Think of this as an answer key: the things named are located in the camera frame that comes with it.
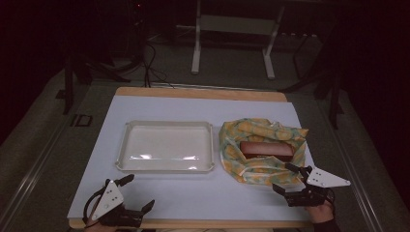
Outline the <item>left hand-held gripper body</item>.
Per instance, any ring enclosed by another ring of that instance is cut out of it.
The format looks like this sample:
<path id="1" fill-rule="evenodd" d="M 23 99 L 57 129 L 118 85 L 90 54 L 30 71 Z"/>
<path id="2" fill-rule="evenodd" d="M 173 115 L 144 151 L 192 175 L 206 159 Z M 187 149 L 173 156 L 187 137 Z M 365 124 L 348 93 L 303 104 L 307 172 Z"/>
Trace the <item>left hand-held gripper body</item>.
<path id="1" fill-rule="evenodd" d="M 128 181 L 109 180 L 102 189 L 102 196 L 91 214 L 91 219 L 106 226 L 139 227 L 142 214 L 138 211 L 127 210 L 124 206 L 124 196 L 119 187 Z"/>

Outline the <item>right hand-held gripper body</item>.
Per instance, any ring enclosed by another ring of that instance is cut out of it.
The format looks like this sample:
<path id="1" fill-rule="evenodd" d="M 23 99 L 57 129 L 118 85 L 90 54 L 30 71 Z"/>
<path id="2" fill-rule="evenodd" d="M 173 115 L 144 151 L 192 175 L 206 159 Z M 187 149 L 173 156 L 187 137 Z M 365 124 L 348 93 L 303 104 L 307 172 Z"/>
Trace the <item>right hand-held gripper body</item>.
<path id="1" fill-rule="evenodd" d="M 314 207 L 328 199 L 331 188 L 348 187 L 351 183 L 318 167 L 303 167 L 300 173 L 305 187 L 300 191 L 286 192 L 284 198 L 289 207 Z"/>

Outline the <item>brown loaf block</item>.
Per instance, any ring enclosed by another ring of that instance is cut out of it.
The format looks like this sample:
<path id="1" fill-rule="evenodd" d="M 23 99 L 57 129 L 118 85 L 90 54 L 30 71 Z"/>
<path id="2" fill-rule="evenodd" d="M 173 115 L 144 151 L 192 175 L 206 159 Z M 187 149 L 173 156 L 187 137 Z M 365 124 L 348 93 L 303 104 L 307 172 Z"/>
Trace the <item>brown loaf block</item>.
<path id="1" fill-rule="evenodd" d="M 247 159 L 275 157 L 279 160 L 293 159 L 293 148 L 286 143 L 241 141 L 240 151 Z"/>

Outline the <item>yellow green patterned cloth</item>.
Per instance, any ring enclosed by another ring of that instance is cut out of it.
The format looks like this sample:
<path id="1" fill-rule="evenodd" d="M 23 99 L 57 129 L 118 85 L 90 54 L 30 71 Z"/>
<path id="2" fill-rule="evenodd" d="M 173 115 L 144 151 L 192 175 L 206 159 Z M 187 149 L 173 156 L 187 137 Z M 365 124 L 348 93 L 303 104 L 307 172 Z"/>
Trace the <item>yellow green patterned cloth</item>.
<path id="1" fill-rule="evenodd" d="M 224 170 L 236 181 L 243 184 L 296 185 L 300 184 L 300 174 L 285 168 L 285 161 L 278 158 L 247 159 L 240 149 L 240 143 L 284 142 L 293 149 L 291 163 L 304 166 L 306 163 L 306 136 L 308 129 L 287 127 L 280 122 L 270 122 L 263 118 L 244 118 L 224 122 L 220 132 L 220 158 Z"/>

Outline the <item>person's left hand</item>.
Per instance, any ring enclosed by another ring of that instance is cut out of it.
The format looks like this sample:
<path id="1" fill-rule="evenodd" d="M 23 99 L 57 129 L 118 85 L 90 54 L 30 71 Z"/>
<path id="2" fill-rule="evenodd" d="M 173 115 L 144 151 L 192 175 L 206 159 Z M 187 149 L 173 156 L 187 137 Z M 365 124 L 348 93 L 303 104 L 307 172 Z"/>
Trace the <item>person's left hand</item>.
<path id="1" fill-rule="evenodd" d="M 84 232 L 113 232 L 114 228 L 100 224 L 98 221 L 92 221 L 88 223 Z"/>

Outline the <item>person's right hand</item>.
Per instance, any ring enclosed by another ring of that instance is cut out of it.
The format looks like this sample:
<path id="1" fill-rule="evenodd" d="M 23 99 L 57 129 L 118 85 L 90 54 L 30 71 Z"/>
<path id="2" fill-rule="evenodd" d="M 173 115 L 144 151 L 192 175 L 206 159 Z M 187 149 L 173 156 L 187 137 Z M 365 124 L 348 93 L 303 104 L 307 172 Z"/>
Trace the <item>person's right hand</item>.
<path id="1" fill-rule="evenodd" d="M 335 218 L 334 207 L 329 201 L 314 207 L 305 207 L 312 223 L 322 223 Z"/>

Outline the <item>white table mat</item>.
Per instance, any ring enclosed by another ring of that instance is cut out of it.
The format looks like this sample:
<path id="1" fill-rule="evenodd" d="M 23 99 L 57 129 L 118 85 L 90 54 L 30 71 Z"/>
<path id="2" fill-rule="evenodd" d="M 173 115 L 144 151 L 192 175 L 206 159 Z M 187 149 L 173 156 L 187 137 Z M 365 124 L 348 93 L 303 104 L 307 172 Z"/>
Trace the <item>white table mat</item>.
<path id="1" fill-rule="evenodd" d="M 223 101 L 160 97 L 116 96 L 68 212 L 80 219 L 89 197 L 107 179 L 125 174 L 115 167 L 125 124 L 131 120 L 205 121 L 215 128 L 242 118 L 266 118 L 299 127 L 290 102 Z M 125 205 L 138 210 L 150 201 L 153 210 L 144 219 L 204 219 L 238 221 L 307 221 L 305 210 L 288 207 L 268 186 L 241 184 L 227 174 L 214 154 L 216 166 L 207 173 L 138 173 L 121 188 Z"/>

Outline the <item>white plastic tray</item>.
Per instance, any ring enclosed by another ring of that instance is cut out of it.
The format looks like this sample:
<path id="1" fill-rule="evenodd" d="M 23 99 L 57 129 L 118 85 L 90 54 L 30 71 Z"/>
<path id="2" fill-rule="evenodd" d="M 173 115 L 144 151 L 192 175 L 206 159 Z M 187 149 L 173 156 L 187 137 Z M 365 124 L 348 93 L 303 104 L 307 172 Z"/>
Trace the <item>white plastic tray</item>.
<path id="1" fill-rule="evenodd" d="M 115 164 L 124 172 L 209 172 L 213 141 L 208 122 L 134 120 L 126 123 Z"/>

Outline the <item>black metal stand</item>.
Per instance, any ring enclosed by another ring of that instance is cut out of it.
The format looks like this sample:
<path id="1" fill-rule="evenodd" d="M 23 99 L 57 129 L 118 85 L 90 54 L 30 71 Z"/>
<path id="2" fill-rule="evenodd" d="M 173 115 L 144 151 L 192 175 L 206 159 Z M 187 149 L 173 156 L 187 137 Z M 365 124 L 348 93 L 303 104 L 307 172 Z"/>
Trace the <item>black metal stand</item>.
<path id="1" fill-rule="evenodd" d="M 86 70 L 88 66 L 95 68 L 98 72 L 107 75 L 114 81 L 129 82 L 128 79 L 117 75 L 115 72 L 105 68 L 101 63 L 98 63 L 85 55 L 79 54 L 77 56 L 69 56 L 66 59 L 65 64 L 65 89 L 62 91 L 62 96 L 65 101 L 64 115 L 67 115 L 73 107 L 73 74 L 75 72 L 81 72 L 80 65 L 84 66 L 84 70 Z"/>
<path id="2" fill-rule="evenodd" d="M 335 130 L 338 129 L 337 115 L 339 110 L 339 93 L 341 84 L 341 73 L 337 65 L 337 57 L 334 49 L 337 48 L 337 34 L 331 32 L 325 39 L 311 67 L 304 73 L 302 79 L 289 86 L 279 89 L 282 93 L 295 92 L 313 82 L 317 85 L 313 96 L 317 100 L 324 100 L 330 95 L 329 121 Z"/>

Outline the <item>white metal stand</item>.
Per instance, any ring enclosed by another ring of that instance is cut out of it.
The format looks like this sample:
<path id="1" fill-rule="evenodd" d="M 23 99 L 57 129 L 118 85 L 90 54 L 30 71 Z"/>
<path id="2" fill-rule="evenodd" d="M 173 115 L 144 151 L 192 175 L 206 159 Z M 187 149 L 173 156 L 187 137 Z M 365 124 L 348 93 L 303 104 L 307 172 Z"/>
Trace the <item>white metal stand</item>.
<path id="1" fill-rule="evenodd" d="M 203 14 L 202 0 L 196 0 L 195 13 L 195 41 L 190 72 L 199 74 L 201 58 L 201 33 L 203 31 L 225 32 L 237 34 L 270 36 L 267 45 L 262 49 L 262 58 L 268 79 L 275 79 L 275 71 L 271 59 L 274 42 L 278 36 L 278 29 L 284 14 L 285 7 L 279 6 L 275 19 L 246 18 Z"/>

